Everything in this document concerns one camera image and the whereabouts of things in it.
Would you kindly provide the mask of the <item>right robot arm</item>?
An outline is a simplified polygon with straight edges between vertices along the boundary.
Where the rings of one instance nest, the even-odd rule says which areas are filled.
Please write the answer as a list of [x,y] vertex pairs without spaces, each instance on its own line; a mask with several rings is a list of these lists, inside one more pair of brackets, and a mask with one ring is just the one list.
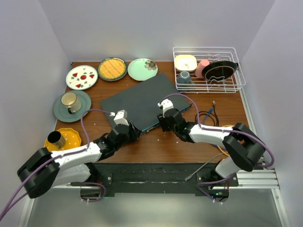
[[211,173],[211,181],[217,186],[223,185],[228,177],[240,170],[251,172],[268,151],[268,147],[242,123],[228,128],[187,122],[176,108],[164,111],[157,118],[163,131],[173,131],[184,142],[225,147],[229,156],[221,160]]

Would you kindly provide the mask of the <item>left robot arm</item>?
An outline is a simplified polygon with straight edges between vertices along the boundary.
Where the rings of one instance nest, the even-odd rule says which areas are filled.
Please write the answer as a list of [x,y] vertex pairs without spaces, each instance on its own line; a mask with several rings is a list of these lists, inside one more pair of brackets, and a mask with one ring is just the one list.
[[94,185],[99,172],[93,163],[113,156],[123,145],[137,141],[141,133],[129,122],[116,125],[110,133],[85,146],[54,152],[40,148],[17,171],[21,186],[33,199],[61,184],[83,182]]

